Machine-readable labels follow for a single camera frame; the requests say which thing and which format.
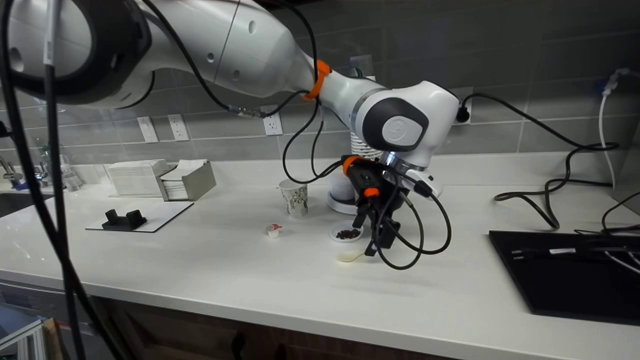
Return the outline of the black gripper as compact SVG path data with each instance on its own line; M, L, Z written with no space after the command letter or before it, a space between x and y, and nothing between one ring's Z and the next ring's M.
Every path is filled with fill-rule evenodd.
M377 248L391 248L401 229L394 211L401 207L403 190L386 177L386 166L365 155L343 158L343 173L357 191L358 211L353 221L357 235L362 235L365 221L372 223L372 239L365 254L375 256Z

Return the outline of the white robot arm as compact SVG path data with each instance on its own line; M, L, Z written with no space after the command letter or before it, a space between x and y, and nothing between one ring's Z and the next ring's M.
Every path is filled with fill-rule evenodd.
M427 167L460 110L453 91L427 80L386 87L333 69L255 0L2 0L0 13L2 91L22 166L32 160L18 91L129 108L146 97L158 69L174 67L252 97L300 93L385 153L379 164L343 160L370 206L372 251L398 237L396 198L432 191Z

